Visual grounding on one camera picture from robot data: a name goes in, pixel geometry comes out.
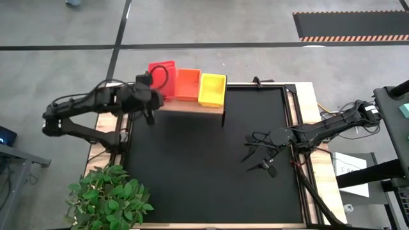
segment concrete floor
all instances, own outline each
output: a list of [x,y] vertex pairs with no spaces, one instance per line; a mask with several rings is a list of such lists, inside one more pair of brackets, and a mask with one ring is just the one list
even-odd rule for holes
[[[80,10],[63,0],[0,0],[0,46],[114,44],[125,0],[84,0]],[[123,43],[297,42],[292,12],[402,10],[398,0],[135,0]],[[19,134],[16,147],[51,158],[48,169],[26,185],[13,229],[67,227],[66,185],[83,173],[89,144],[41,133],[41,115],[56,97],[89,91],[104,80],[111,50],[0,51],[0,124]],[[356,99],[371,100],[374,88],[407,80],[409,47],[121,50],[114,78],[132,81],[152,61],[224,73],[231,82],[255,75],[276,81],[311,81],[317,100],[331,110]],[[95,126],[96,114],[74,119]],[[354,131],[345,136],[353,137]],[[396,158],[382,125],[378,135],[336,138],[332,151],[375,152],[379,162]],[[357,207],[354,226],[387,226],[380,206]]]

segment white paper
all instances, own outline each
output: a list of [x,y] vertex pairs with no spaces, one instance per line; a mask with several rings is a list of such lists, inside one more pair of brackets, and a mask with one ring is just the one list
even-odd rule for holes
[[[351,157],[342,153],[334,153],[334,169],[337,176],[366,168],[366,160]],[[340,188],[340,191],[369,197],[368,184]]]

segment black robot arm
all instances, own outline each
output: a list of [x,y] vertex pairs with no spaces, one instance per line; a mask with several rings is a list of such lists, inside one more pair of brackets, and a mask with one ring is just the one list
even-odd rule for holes
[[[249,153],[243,158],[242,162],[258,150],[266,150],[268,157],[260,164],[248,169],[248,171],[264,169],[274,178],[277,176],[277,171],[273,166],[274,157],[283,149],[292,146],[295,154],[311,154],[314,148],[319,146],[323,140],[331,140],[341,132],[353,127],[376,127],[381,119],[382,115],[373,104],[357,100],[352,108],[343,111],[342,114],[312,125],[304,124],[278,128],[267,133],[253,132],[246,136],[247,143],[245,145],[249,147]],[[343,228],[346,227],[330,211],[314,190],[314,187],[309,183],[309,180],[300,168],[303,163],[296,162],[296,160],[294,160],[294,163],[298,168],[297,176],[299,182],[309,191],[314,202],[320,207],[320,210],[330,224],[333,226],[343,226]]]
[[101,87],[97,85],[82,98],[69,99],[67,102],[52,102],[43,113],[45,124],[43,133],[51,137],[72,135],[91,144],[101,143],[107,151],[117,148],[121,142],[119,132],[101,132],[72,122],[70,117],[87,112],[110,112],[119,116],[129,112],[142,112],[149,125],[154,124],[153,111],[163,106],[164,97],[155,89],[150,89],[151,75],[146,73],[136,77],[134,83],[119,86]]

